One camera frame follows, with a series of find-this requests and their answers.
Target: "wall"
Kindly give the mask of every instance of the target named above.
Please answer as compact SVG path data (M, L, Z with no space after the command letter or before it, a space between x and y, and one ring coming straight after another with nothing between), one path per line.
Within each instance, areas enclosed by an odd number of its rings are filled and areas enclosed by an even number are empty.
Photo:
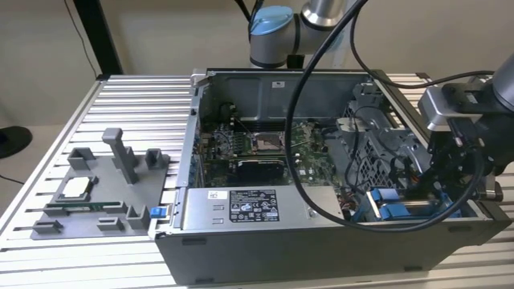
M65 123L94 79L63 1L2 0L0 125Z
M497 69L514 52L514 1L388 0L362 9L356 45L365 63L433 78ZM345 67L360 68L352 53Z
M300 11L304 0L266 3ZM248 26L233 0L102 4L126 73L248 67ZM512 0L372 0L358 25L362 57L389 72L495 69L514 47L513 9ZM0 40L0 125L65 123L94 76L63 0L2 0ZM352 57L342 66L358 67Z

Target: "blue component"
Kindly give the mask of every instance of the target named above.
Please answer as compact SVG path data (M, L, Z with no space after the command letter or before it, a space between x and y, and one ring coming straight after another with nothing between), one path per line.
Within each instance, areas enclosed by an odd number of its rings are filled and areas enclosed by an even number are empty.
M398 191L394 188L376 188L381 194L382 201L394 202L401 200L401 196L398 195Z
M262 8L252 25L252 35L265 35L285 27L293 20L293 9L288 6Z
M404 204L388 204L384 205L381 209L381 216L385 220L401 219L405 217L410 217L410 213Z
M382 198L381 198L381 192L378 191L377 188L373 189L372 191L372 198L376 202L378 202Z
M153 219L163 219L167 217L167 208L162 208L162 207L154 207L151 210L150 210L150 217Z
M445 208L442 211L437 212L434 215L441 214L445 210L448 210L448 208L449 208L449 207L452 206L452 204L453 204L453 201L450 200L449 194L441 193L441 199L442 199L444 204L446 205L446 208ZM458 209L458 210L449 216L449 218L461 218L461 217L462 217L461 209Z

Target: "gray bracket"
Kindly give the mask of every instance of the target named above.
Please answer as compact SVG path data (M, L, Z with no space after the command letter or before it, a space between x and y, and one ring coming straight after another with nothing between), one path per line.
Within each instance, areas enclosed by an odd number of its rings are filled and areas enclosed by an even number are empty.
M45 214L34 226L33 239L149 234L150 209L161 204L170 156L161 149L149 149L146 155L134 155L133 149L123 147L121 136L121 129L105 132L115 158L95 157L89 148L73 151L73 167L51 202L43 208ZM133 173L137 182L131 182ZM81 187L78 193L67 197L67 182L83 177L90 179L85 192Z
M114 158L123 173L127 183L135 184L139 181L138 174L134 171L135 157L134 152L127 153L122 141L123 130L121 128L109 128L105 131L102 140L111 146Z

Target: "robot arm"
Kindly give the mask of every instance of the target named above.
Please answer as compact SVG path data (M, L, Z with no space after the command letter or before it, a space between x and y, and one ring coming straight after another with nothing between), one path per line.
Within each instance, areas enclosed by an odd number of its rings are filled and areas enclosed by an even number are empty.
M252 25L252 64L280 68L289 55L313 54L344 17L344 5L344 0L310 0L300 14L290 7L262 8Z

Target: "black cable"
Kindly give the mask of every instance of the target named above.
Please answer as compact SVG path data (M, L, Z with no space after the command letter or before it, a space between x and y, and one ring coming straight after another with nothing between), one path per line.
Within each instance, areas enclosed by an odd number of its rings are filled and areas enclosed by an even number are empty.
M221 131L216 131L214 133L222 135L225 137L225 139L228 140L229 149L228 149L228 151L225 153L226 154L230 153L232 148L233 148L232 140L229 139L228 135L225 133L222 133Z
M245 14L245 18L246 18L248 21L250 22L252 16L250 16L249 8L248 8L248 6L245 5L244 0L234 0L234 1L237 2L238 6L240 6L241 12L244 12L244 14Z
M258 15L258 12L260 12L264 4L265 4L265 0L256 0L254 8L252 10L252 17L250 17L250 21L249 21L249 42L250 42L250 38L252 38L252 27L254 25L256 16Z
M230 101L225 101L220 104L218 106L218 120L220 121L224 121L222 119L222 108L226 106L226 105L234 105L234 102L230 102Z
M444 83L444 82L448 82L448 81L452 81L452 80L456 80L456 79L460 79L460 78L464 78L464 77L495 74L495 71L492 71L492 70L477 70L477 71L456 74L456 75L444 77L441 79L437 79L434 81L426 82L424 84L417 84L417 85L400 84L400 83L396 83L396 82L393 82L392 80L389 80L386 78L382 78L368 67L368 65L365 64L365 62L361 59L360 53L357 52L357 48L356 48L356 25L357 25L357 20L358 20L360 13L361 13L361 9L357 11L357 14L354 16L354 21L352 23L352 28L350 28L350 48L352 48L352 53L354 54L356 60L360 63L362 69L369 73L369 75L374 79L380 80L380 82L382 82L382 83L385 83L385 84L388 84L390 86L398 87L400 89L424 89L425 87L433 86L436 84L440 84L440 83Z
M297 86L292 95L290 100L290 106L288 109L288 117L286 117L286 162L288 167L290 169L290 174L296 183L296 187L298 189L300 195L304 199L304 201L308 203L308 205L312 207L314 211L318 212L325 218L332 220L333 222L349 226L352 228L362 229L365 231L370 232L413 232L417 230L422 230L441 221L444 221L452 214L458 210L461 205L468 201L468 199L473 196L473 193L476 192L477 186L481 182L481 178L484 175L485 170L485 161L483 153L479 150L473 151L473 158L475 158L475 164L476 164L476 174L472 177L472 180L468 183L465 193L460 196L457 201L450 205L450 207L436 217L432 219L424 221L422 223L417 223L414 226L410 227L400 227L400 228L381 228L376 226L366 226L361 225L360 223L349 222L348 220L341 219L336 215L330 214L324 208L321 208L316 202L313 202L312 198L309 197L309 194L306 190L302 187L302 180L300 179L298 172L296 169L296 163L294 163L294 156L293 156L293 150L292 150L292 128L293 128L293 122L294 122L294 114L296 114L296 107L300 99L300 95L302 94L304 86L306 85L308 79L313 73L314 67L320 62L320 59L322 58L325 52L328 51L332 43L334 42L336 38L338 37L340 33L345 29L345 26L352 21L356 13L362 8L362 6L366 4L368 0L357 0L356 4L350 7L348 13L344 15L344 18L336 25L330 35L328 36L326 40L324 41L321 47L318 48L317 52L313 55L312 61L308 64L308 67L302 73L302 76L300 78L300 81L297 82Z
M17 183L19 183L19 184L22 184L22 185L26 184L25 182L21 182L21 181L17 180L17 179L11 179L11 178L9 178L9 177L6 177L6 176L3 176L3 175L0 175L0 178L9 180L9 181L11 181L11 182L17 182Z
M91 58L90 58L90 55L89 55L89 50L87 50L87 48L86 48L85 38L82 37L82 34L81 34L81 31L79 31L78 25L77 25L77 23L75 23L75 19L74 19L74 16L73 16L73 12L70 11L70 6L69 6L67 0L65 0L65 5L66 5L66 9L67 9L67 11L69 11L70 18L71 18L71 20L73 20L73 24L74 24L74 27L75 27L75 31L78 32L78 35L79 35L79 38L81 38L82 48L85 49L86 58L89 59L89 63L90 63L91 69L94 70L95 78L97 78L98 72L97 72L94 63L91 62Z
M360 149L360 127L357 125L357 113L364 108L380 109L378 107L374 107L372 105L364 105L352 114L352 118L354 119L356 139L354 139L354 148L352 150L352 155L350 155L350 161L348 163L346 170L345 170L345 182L350 186L350 188L354 190L354 192L360 193L360 194L365 194L365 192L357 186L354 186L352 184L352 182L350 182L350 169L352 169L352 166L354 165L354 161L356 161L356 158L357 158L357 152L358 152L358 149Z

